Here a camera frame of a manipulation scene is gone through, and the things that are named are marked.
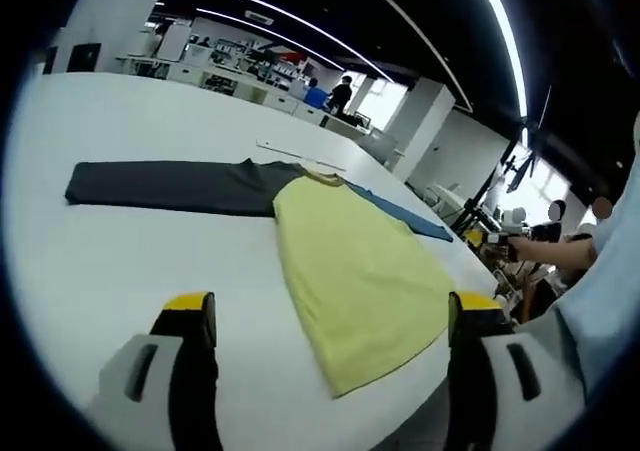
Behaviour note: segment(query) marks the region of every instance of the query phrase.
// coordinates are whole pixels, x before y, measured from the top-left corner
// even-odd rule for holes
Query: white wall
[[[458,183],[456,193],[472,198],[508,144],[507,139],[493,130],[452,110],[408,181],[416,188],[432,182],[445,187]]]
[[[114,71],[115,57],[144,27],[157,0],[78,0],[56,36],[53,72],[67,70],[75,45],[101,43],[96,71]]]
[[[587,212],[587,207],[571,191],[567,193],[564,202],[567,204],[567,210],[562,218],[562,232],[573,233],[580,225],[580,221]]]

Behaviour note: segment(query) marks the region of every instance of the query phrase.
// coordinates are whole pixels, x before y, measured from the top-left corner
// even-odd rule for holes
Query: sleeve
[[[299,166],[185,161],[79,163],[65,197],[69,204],[273,217],[273,199]]]
[[[595,230],[593,231],[593,247],[598,254],[602,252],[602,249],[609,241],[611,233],[620,221],[620,216],[623,216],[625,213],[630,211],[626,208],[628,207],[628,202],[630,201],[629,195],[631,194],[631,191],[629,190],[629,188],[634,183],[634,181],[640,182],[640,159],[638,159],[637,157],[633,162],[633,166],[631,167],[631,172],[629,173],[629,178],[627,179],[627,185],[622,192],[622,196],[620,196],[620,199],[613,207],[611,216],[598,223]]]

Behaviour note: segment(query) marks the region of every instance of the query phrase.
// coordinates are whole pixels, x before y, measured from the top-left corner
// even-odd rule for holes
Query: white table
[[[195,66],[193,64],[184,63],[184,62],[174,62],[168,61],[166,59],[158,59],[158,58],[150,58],[147,56],[119,56],[116,58],[118,61],[123,62],[123,72],[127,74],[131,74],[131,65],[127,66],[127,63],[133,63],[134,61],[138,61],[141,63],[150,63],[150,64],[167,64],[169,66],[179,66],[182,68],[189,68],[195,73],[199,73],[198,78],[195,79],[196,83],[204,82],[204,76],[216,75],[222,78],[229,79],[231,81],[235,81],[237,86],[246,87],[251,91],[243,91],[238,95],[238,93],[234,93],[234,97],[238,97],[239,99],[244,99],[245,101],[251,101],[255,104],[263,104],[264,99],[267,94],[272,94],[274,96],[285,98],[289,101],[295,101],[298,107],[302,107],[303,109],[308,108],[315,112],[322,113],[323,116],[327,117],[327,123],[324,126],[326,129],[329,129],[335,133],[338,133],[340,136],[347,137],[349,139],[356,140],[363,135],[366,135],[369,131],[365,129],[361,129],[357,126],[353,126],[341,119],[338,119],[332,114],[326,113],[325,111],[318,110],[317,108],[313,108],[304,103],[304,101],[292,96],[287,91],[284,91],[276,86],[272,86],[270,84],[265,83],[264,81],[258,81],[258,79],[250,73],[245,71],[241,71],[239,69],[230,68],[229,66],[224,66],[220,64],[208,65],[208,66]],[[260,97],[255,99],[252,91],[259,90],[261,91]],[[400,151],[396,150],[396,154],[402,154]]]
[[[216,294],[218,428],[227,451],[367,450],[442,382],[446,336],[394,373],[333,400],[283,280],[272,219],[68,206],[79,161],[240,162],[330,157],[344,176],[438,218],[355,143],[283,113],[180,83],[117,74],[38,77],[24,91],[7,148],[3,199],[16,304],[35,349],[72,403],[163,303]],[[457,238],[422,238],[459,289],[496,285]]]

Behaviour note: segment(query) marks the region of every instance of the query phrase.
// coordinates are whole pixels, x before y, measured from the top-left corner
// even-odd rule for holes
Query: person's arm
[[[536,294],[536,289],[537,286],[533,284],[532,280],[525,279],[524,286],[522,287],[522,316],[520,317],[520,324],[524,324],[530,320],[529,312],[531,310],[533,296]]]
[[[598,257],[592,239],[572,243],[543,243],[523,237],[509,238],[519,261],[552,264],[565,269],[588,269]]]

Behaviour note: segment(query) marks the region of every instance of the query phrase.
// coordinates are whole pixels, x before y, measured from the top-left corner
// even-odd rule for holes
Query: curved led light strip
[[[273,11],[277,11],[280,14],[284,14],[285,16],[294,19],[296,21],[298,21],[299,23],[304,24],[305,26],[310,27],[311,29],[313,29],[314,31],[317,31],[318,33],[322,34],[323,36],[326,36],[327,38],[331,39],[332,41],[334,41],[335,43],[338,43],[340,46],[342,46],[344,49],[346,49],[347,51],[355,54],[358,58],[360,58],[362,61],[364,61],[365,63],[367,63],[369,66],[371,66],[373,69],[375,69],[378,73],[380,73],[382,76],[384,76],[386,79],[388,79],[389,81],[391,81],[392,83],[394,82],[393,79],[391,79],[387,74],[385,74],[384,71],[382,71],[380,68],[378,68],[375,64],[373,64],[371,61],[369,61],[367,58],[365,58],[363,55],[361,55],[359,52],[357,52],[355,49],[351,48],[350,46],[348,46],[347,44],[343,43],[342,41],[340,41],[338,38],[336,38],[335,36],[330,35],[329,33],[327,33],[326,31],[320,29],[319,27],[311,24],[308,21],[305,21],[302,18],[299,18],[298,16],[296,16],[295,14],[291,14],[288,11],[285,11],[284,9],[278,8],[277,6],[274,6],[273,4],[269,4],[266,3],[264,1],[261,0],[247,0],[247,1],[251,1],[252,3],[256,3],[256,4],[260,4],[261,6],[264,6],[266,8],[272,9]]]
[[[516,46],[516,39],[513,36],[511,25],[509,24],[509,18],[502,6],[500,0],[489,0],[493,13],[496,15],[500,31],[502,31],[502,37],[507,45],[507,52],[509,53],[509,59],[511,60],[511,68],[513,69],[513,77],[516,81],[516,91],[518,92],[518,104],[520,106],[520,116],[527,116],[527,94],[524,86],[524,75],[522,74],[522,65],[520,64],[520,57],[518,56],[518,47]]]
[[[529,130],[527,128],[522,128],[522,133],[520,133],[520,142],[522,143],[523,148],[529,149]]]
[[[467,98],[467,95],[464,94],[464,91],[462,90],[462,86],[460,86],[460,83],[458,83],[458,80],[456,79],[455,75],[453,74],[453,71],[451,71],[451,69],[449,69],[449,66],[447,65],[447,62],[440,55],[440,53],[438,53],[438,50],[433,45],[433,43],[431,41],[429,41],[429,38],[427,38],[426,34],[424,34],[422,32],[422,30],[418,27],[418,25],[413,22],[413,20],[409,17],[409,15],[407,13],[405,13],[404,10],[400,6],[398,6],[394,0],[385,0],[385,1],[393,9],[395,9],[396,12],[400,16],[402,16],[404,18],[404,20],[407,22],[407,24],[409,26],[411,26],[413,28],[413,30],[418,34],[418,36],[420,36],[420,38],[425,42],[425,44],[427,46],[429,46],[429,49],[435,55],[435,57],[438,59],[438,61],[440,61],[440,64],[442,65],[444,70],[447,72],[447,74],[451,78],[451,81],[453,81],[453,84],[455,85],[455,87],[458,88],[458,92],[460,93],[460,96],[462,96],[462,99],[464,100],[465,104],[467,105],[466,111],[469,111],[470,113],[472,113],[473,112],[473,108],[471,107],[471,102],[469,101],[469,98]]]
[[[263,28],[262,26],[258,26],[258,25],[256,25],[256,24],[250,23],[250,22],[245,21],[245,20],[243,20],[243,19],[234,18],[233,16],[228,16],[228,15],[226,15],[226,14],[222,14],[222,13],[216,13],[215,11],[209,11],[208,9],[196,8],[196,10],[197,10],[197,11],[200,11],[201,13],[213,14],[214,16],[220,16],[221,18],[230,19],[231,21],[236,21],[236,22],[238,22],[238,23],[242,23],[242,24],[244,24],[244,25],[246,25],[246,26],[251,26],[252,28],[259,29],[260,31],[263,31],[263,32],[265,32],[265,33],[268,33],[268,34],[272,34],[272,35],[274,35],[274,36],[277,36],[278,38],[280,38],[280,39],[282,39],[282,40],[284,40],[284,41],[288,41],[288,42],[290,42],[291,44],[295,44],[295,45],[296,45],[296,46],[298,46],[299,48],[302,48],[302,49],[304,49],[305,51],[308,51],[309,53],[311,53],[311,54],[313,54],[313,55],[315,55],[315,56],[317,56],[317,57],[319,57],[319,58],[321,58],[321,59],[325,60],[327,63],[329,63],[329,64],[331,64],[331,65],[335,66],[335,67],[336,67],[336,68],[338,68],[340,71],[344,71],[344,68],[343,68],[342,66],[340,66],[340,65],[339,65],[339,64],[337,64],[337,63],[334,63],[334,62],[333,62],[333,61],[331,61],[329,58],[325,58],[325,57],[324,57],[324,56],[322,56],[320,53],[316,53],[315,51],[313,51],[313,50],[311,50],[311,49],[307,48],[306,46],[303,46],[302,44],[300,44],[300,43],[298,43],[298,42],[294,41],[293,39],[286,38],[286,37],[282,36],[281,34],[278,34],[278,33],[275,33],[275,32],[273,32],[273,31],[271,31],[270,29]]]

